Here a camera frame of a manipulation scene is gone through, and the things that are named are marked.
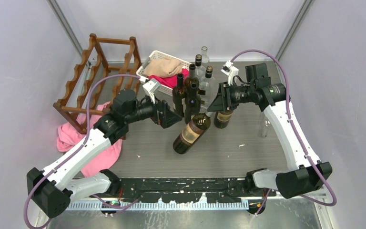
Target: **metal frame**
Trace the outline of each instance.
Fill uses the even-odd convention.
[[[58,21],[61,23],[62,27],[65,30],[65,33],[68,35],[69,39],[71,40],[73,46],[75,47],[76,51],[82,56],[83,48],[79,43],[78,39],[76,38],[75,33],[73,32],[70,24],[68,23],[64,13],[62,12],[57,0],[47,0],[50,4],[52,11],[57,16]]]
[[[312,6],[312,3],[314,3],[314,1],[315,0],[305,0],[304,3],[302,4],[301,9],[299,10],[297,16],[295,17],[295,20],[294,20],[293,24],[291,25],[290,30],[288,31],[287,35],[285,36],[284,41],[281,44],[277,55],[275,56],[276,59],[280,60],[281,57],[283,56],[290,41],[292,40],[294,34],[298,30],[299,26],[301,25],[302,21],[305,18],[305,15],[308,13],[309,8]]]
[[[323,229],[334,229],[332,218],[329,216],[328,207],[315,203],[316,213]]]

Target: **brown wine bottle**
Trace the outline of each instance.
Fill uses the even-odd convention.
[[[195,76],[195,64],[190,64],[189,65],[189,77],[187,77],[184,80],[184,87],[186,88],[187,91],[190,90],[190,87],[193,83],[195,83],[196,85],[200,84],[200,81],[198,80],[198,78]]]
[[[201,98],[197,94],[197,90],[198,85],[192,83],[188,95],[186,96],[186,100],[184,101],[186,104],[186,109],[184,111],[184,122],[186,122],[186,124],[188,124],[194,115],[198,114],[201,109]]]
[[[196,114],[173,142],[178,154],[185,154],[198,139],[210,128],[212,112]]]
[[[176,114],[184,117],[185,103],[187,91],[184,87],[184,75],[182,73],[177,74],[177,85],[172,90],[173,98],[173,110]]]
[[[227,127],[233,112],[233,110],[227,112],[216,112],[214,117],[214,125],[220,129]]]

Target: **bottle label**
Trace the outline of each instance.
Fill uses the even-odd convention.
[[[192,145],[200,137],[204,130],[196,127],[193,120],[186,125],[180,133],[182,141],[187,145]]]
[[[182,99],[182,103],[181,104],[183,105],[183,111],[185,111],[186,104],[184,103],[184,99]],[[176,104],[174,103],[174,101],[173,101],[173,110],[176,111]]]
[[[221,122],[228,122],[231,119],[233,113],[230,114],[222,114],[221,112],[218,112],[217,119]]]

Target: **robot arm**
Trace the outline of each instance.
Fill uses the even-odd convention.
[[[233,66],[224,65],[222,72],[235,72]],[[323,182],[319,179],[317,173],[312,168],[310,162],[305,157],[299,141],[288,121],[285,104],[285,86],[281,83],[271,84],[270,77],[253,79],[251,83],[236,85],[233,77],[228,78],[228,82],[220,83],[218,95],[210,104],[208,112],[226,112],[234,110],[241,103],[255,103],[264,112],[269,119],[274,130],[277,133],[280,144],[283,147],[285,158],[287,160],[287,171],[271,171],[268,169],[259,169],[247,173],[246,180],[250,188],[271,188],[278,190],[283,197],[292,198],[301,194],[318,190]],[[298,133],[308,148],[308,155],[318,167],[324,178],[327,179],[332,173],[332,167],[329,162],[322,163],[316,153],[308,144],[304,133],[294,114],[292,103],[289,103],[292,121],[296,126]]]
[[[54,170],[55,172],[39,186],[32,197],[49,218],[60,215],[71,202],[80,198],[97,193],[114,195],[118,192],[121,186],[120,180],[107,169],[88,178],[73,180],[73,177],[95,156],[124,136],[128,132],[129,123],[150,118],[162,128],[168,128],[182,120],[170,110],[165,100],[159,101],[154,96],[153,93],[158,87],[159,82],[155,79],[147,82],[144,85],[147,95],[140,102],[134,91],[121,90],[114,99],[109,113],[102,116],[90,130],[86,144],[83,144],[85,140],[83,138],[70,151],[42,171],[33,168],[27,173],[30,193],[37,182],[81,147],[79,152],[63,166]]]

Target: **pink cloth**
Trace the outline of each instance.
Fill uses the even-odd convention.
[[[97,106],[97,110],[101,111],[110,102]],[[92,115],[90,119],[90,128],[93,128],[93,124],[99,120],[100,115]],[[78,123],[85,122],[86,114],[80,114],[76,118]],[[70,123],[65,123],[58,127],[57,148],[60,152],[67,152],[74,147],[78,142],[82,140],[85,135],[80,134],[73,128]],[[97,155],[92,161],[90,161],[81,172],[85,177],[91,177],[97,174],[102,169],[110,168],[119,158],[121,151],[122,140],[118,140],[112,146]]]
[[[189,75],[189,70],[183,68],[182,73],[184,75],[184,78],[186,78]],[[168,78],[161,78],[161,77],[158,77],[156,75],[151,75],[150,77],[148,77],[148,79],[155,79],[158,82],[160,82],[162,85],[165,85],[165,86],[170,87],[170,88],[174,88],[177,84],[176,75],[174,75],[172,77],[168,77]]]

